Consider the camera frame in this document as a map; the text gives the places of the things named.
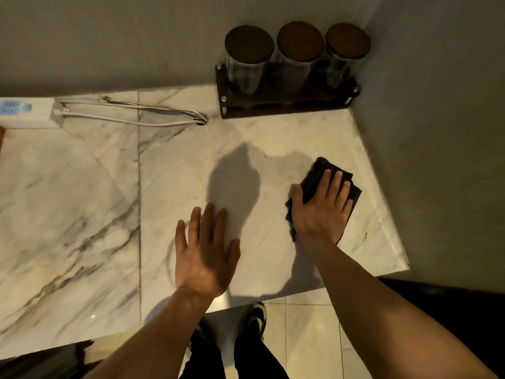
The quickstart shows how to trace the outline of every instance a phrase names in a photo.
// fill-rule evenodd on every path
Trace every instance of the marble countertop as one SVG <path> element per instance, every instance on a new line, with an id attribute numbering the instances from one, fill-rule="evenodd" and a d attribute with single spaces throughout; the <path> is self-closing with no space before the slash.
<path id="1" fill-rule="evenodd" d="M 230 212 L 241 260 L 210 311 L 322 287 L 284 219 L 290 184 L 323 156 L 363 193 L 340 247 L 374 275 L 407 258 L 349 110 L 222 120 L 212 85 L 109 93 L 195 108 L 206 126 L 67 118 L 6 132 L 0 153 L 0 359 L 127 331 L 173 294 L 177 220 Z M 72 110 L 159 122 L 134 109 Z"/>

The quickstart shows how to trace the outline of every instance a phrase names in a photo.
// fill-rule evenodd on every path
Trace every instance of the forearm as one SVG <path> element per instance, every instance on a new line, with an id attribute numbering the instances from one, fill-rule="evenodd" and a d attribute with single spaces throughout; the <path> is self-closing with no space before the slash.
<path id="1" fill-rule="evenodd" d="M 86 378 L 177 378 L 191 334 L 212 299 L 178 289 L 167 306 Z"/>
<path id="2" fill-rule="evenodd" d="M 336 245 L 310 249 L 338 319 L 374 377 L 495 377 L 456 337 Z"/>

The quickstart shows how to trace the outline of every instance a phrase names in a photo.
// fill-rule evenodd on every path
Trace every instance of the hand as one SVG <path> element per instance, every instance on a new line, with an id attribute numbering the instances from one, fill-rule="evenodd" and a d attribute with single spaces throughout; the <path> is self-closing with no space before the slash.
<path id="1" fill-rule="evenodd" d="M 347 200 L 350 183 L 344 182 L 340 193 L 338 188 L 342 181 L 342 172 L 338 171 L 330 184 L 331 172 L 326 169 L 316 195 L 303 203 L 303 191 L 300 185 L 291 187 L 290 196 L 293 199 L 291 215 L 293 225 L 302 243 L 310 238 L 322 238 L 337 243 L 344 233 L 345 224 L 349 219 L 352 200 Z"/>
<path id="2" fill-rule="evenodd" d="M 189 288 L 199 294 L 220 296 L 231 282 L 240 258 L 240 241 L 233 240 L 230 252 L 224 252 L 224 233 L 228 212 L 221 209 L 214 221 L 214 205 L 208 203 L 200 224 L 199 207 L 189 221 L 189 243 L 186 224 L 180 220 L 175 230 L 175 286 Z"/>

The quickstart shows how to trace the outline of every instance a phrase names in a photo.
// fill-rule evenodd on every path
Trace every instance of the foot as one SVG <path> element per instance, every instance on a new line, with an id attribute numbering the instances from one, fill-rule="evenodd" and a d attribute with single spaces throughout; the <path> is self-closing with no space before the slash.
<path id="1" fill-rule="evenodd" d="M 259 338 L 262 338 L 266 325 L 267 308 L 262 302 L 256 302 L 252 305 L 252 310 L 245 320 L 244 332 L 252 332 L 254 335 L 258 335 Z"/>
<path id="2" fill-rule="evenodd" d="M 188 343 L 188 348 L 190 351 L 193 351 L 192 349 L 194 346 L 198 345 L 205 345 L 205 344 L 214 344 L 212 334 L 205 323 L 205 321 L 202 319 L 198 326 L 196 326 L 195 330 L 193 331 L 193 335 L 191 336 L 191 339 L 189 340 Z"/>

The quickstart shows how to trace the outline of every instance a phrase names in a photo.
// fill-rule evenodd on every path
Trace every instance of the black pants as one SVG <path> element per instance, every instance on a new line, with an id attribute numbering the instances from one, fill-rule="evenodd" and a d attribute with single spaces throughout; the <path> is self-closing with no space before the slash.
<path id="1" fill-rule="evenodd" d="M 261 339 L 243 332 L 235 341 L 235 368 L 240 379 L 271 377 L 288 379 L 286 371 Z M 226 379 L 221 351 L 209 343 L 193 344 L 191 358 L 179 379 Z"/>

